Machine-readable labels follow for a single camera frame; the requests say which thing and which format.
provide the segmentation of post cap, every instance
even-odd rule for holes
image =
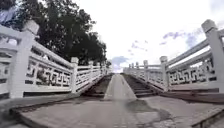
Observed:
[[[167,62],[167,61],[168,61],[167,56],[161,56],[161,57],[160,57],[160,62],[161,62],[161,63],[164,63],[164,62]]]
[[[134,68],[135,67],[134,63],[132,63],[131,66],[132,66],[132,68]]]
[[[29,20],[26,22],[26,24],[23,27],[23,31],[30,31],[34,35],[37,35],[37,32],[39,30],[39,25],[34,20]]]
[[[77,57],[72,57],[71,58],[71,63],[76,63],[78,64],[79,63],[79,59]]]
[[[93,65],[93,61],[89,61],[89,65]]]
[[[210,20],[210,19],[206,20],[206,21],[201,25],[201,27],[202,27],[202,29],[203,29],[203,31],[204,31],[205,33],[207,33],[208,31],[210,31],[212,28],[216,28],[216,29],[217,29],[217,26],[216,26],[215,22],[212,21],[212,20]]]
[[[146,65],[148,65],[148,60],[144,60],[143,61],[143,64],[146,66]]]

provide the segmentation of railing post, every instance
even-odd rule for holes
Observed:
[[[101,75],[101,74],[100,74],[100,63],[97,62],[97,63],[96,63],[96,66],[97,66],[97,72],[96,72],[96,73],[97,73],[97,77],[99,77],[99,75]]]
[[[93,81],[93,61],[89,61],[89,83]]]
[[[32,45],[35,43],[34,39],[37,34],[39,26],[34,21],[28,21],[23,28],[23,37],[18,43],[19,50],[12,58],[9,78],[10,98],[22,98],[26,90],[25,79],[27,68],[29,65],[29,56]]]
[[[145,81],[147,82],[148,81],[148,61],[147,60],[144,60],[143,61],[143,64],[144,64],[144,79]]]
[[[202,24],[203,31],[206,35],[206,41],[211,47],[213,66],[217,76],[217,85],[220,92],[224,92],[224,52],[223,42],[219,36],[218,29],[212,20],[206,20]]]
[[[135,65],[134,63],[131,64],[132,70],[131,70],[131,75],[135,75],[136,71],[135,71]]]
[[[168,91],[168,76],[166,73],[166,63],[168,59],[167,56],[161,56],[160,57],[160,62],[161,62],[161,70],[162,70],[162,79],[163,79],[163,85],[165,86],[164,91]]]
[[[127,74],[128,74],[128,75],[131,74],[131,64],[129,64],[129,67],[127,68]]]
[[[139,70],[139,63],[138,62],[136,62],[136,76],[137,77],[139,77],[139,73],[140,72],[140,70]]]
[[[71,59],[71,64],[73,66],[72,77],[71,77],[72,93],[76,92],[76,80],[77,80],[77,73],[78,73],[78,63],[79,63],[79,59],[77,57],[72,57],[72,59]]]

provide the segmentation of stone pavement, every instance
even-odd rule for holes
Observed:
[[[78,99],[22,115],[52,128],[168,128],[177,126],[176,122],[185,128],[184,120],[223,107],[160,96],[137,99],[119,74],[112,77],[103,100],[80,102]]]

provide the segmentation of tree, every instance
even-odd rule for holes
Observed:
[[[8,10],[10,7],[15,5],[15,0],[1,0],[0,1],[0,11]]]
[[[21,0],[19,11],[10,25],[21,30],[32,19],[40,25],[39,43],[70,61],[78,57],[80,64],[89,60],[106,60],[106,45],[98,39],[98,33],[91,32],[92,21],[84,9],[71,0]]]

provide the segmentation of puddle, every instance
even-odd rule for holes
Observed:
[[[162,109],[155,109],[148,106],[144,100],[135,100],[126,104],[128,111],[134,114],[134,116],[141,122],[138,128],[151,126],[154,122],[160,122],[170,119],[169,112]]]
[[[157,111],[154,108],[148,106],[148,104],[144,100],[135,100],[126,104],[127,110],[133,113],[141,113],[141,112],[154,112]]]

